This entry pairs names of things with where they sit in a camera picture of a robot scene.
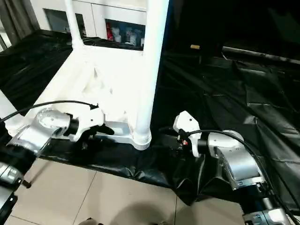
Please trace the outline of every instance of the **curtain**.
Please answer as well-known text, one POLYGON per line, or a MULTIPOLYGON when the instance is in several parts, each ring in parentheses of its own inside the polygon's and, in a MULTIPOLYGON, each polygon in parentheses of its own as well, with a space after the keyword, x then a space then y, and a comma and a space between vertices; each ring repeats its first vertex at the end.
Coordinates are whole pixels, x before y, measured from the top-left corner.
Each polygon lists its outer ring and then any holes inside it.
POLYGON ((36 30, 23 0, 0 0, 0 19, 12 45, 36 30))

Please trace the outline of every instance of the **beige floor tile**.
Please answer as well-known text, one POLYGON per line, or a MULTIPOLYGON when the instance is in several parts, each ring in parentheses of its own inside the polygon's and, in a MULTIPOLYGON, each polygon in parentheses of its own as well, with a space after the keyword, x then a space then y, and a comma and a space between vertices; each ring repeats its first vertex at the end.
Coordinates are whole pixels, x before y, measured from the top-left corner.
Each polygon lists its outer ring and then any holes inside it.
POLYGON ((72 225, 96 172, 37 160, 26 174, 34 182, 20 187, 12 215, 41 225, 72 225))
POLYGON ((74 224, 87 218, 104 225, 173 224, 175 205, 172 190, 98 172, 74 224))
POLYGON ((175 225, 244 225, 240 206, 216 198, 194 203, 191 207, 177 200, 175 225))
POLYGON ((15 217, 9 217, 4 225, 36 225, 15 217))

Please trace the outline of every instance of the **black plastic sheet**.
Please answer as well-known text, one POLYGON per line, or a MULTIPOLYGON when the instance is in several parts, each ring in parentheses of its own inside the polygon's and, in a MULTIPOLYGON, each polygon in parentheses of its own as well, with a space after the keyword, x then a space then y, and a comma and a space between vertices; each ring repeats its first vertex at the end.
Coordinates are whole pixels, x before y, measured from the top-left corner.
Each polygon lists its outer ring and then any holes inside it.
MULTIPOLYGON (((87 45, 121 47, 99 38, 87 45)), ((0 53, 0 89, 17 109, 32 105, 71 53, 70 36, 39 31, 0 53)), ((214 196, 237 201, 218 161, 176 154, 160 128, 171 127, 187 110, 200 128, 232 129, 255 152, 269 155, 300 201, 299 70, 163 53, 151 131, 145 151, 129 144, 83 137, 77 143, 52 140, 43 158, 171 188, 186 204, 214 196)), ((1 141, 9 140, 2 127, 1 141)), ((266 164, 274 186, 290 209, 298 210, 277 175, 266 164)))

